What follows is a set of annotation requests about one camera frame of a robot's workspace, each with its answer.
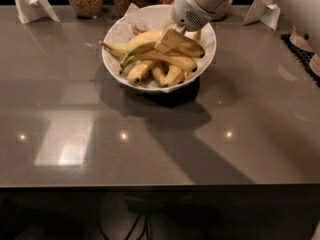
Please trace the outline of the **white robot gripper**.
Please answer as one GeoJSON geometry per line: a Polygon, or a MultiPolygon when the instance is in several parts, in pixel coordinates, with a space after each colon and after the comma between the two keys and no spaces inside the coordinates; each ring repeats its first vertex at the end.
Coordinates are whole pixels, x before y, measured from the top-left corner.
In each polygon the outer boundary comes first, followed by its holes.
{"type": "Polygon", "coordinates": [[[185,41],[187,31],[202,29],[212,18],[214,0],[174,0],[172,12],[162,25],[162,34],[154,48],[166,53],[185,41]]]}

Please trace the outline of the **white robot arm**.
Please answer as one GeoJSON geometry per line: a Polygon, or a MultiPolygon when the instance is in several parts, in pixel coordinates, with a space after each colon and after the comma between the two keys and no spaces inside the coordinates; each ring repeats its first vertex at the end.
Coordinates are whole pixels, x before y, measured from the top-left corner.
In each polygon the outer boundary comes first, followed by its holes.
{"type": "Polygon", "coordinates": [[[155,49],[166,53],[176,47],[186,31],[202,29],[226,1],[229,0],[174,0],[155,49]]]}

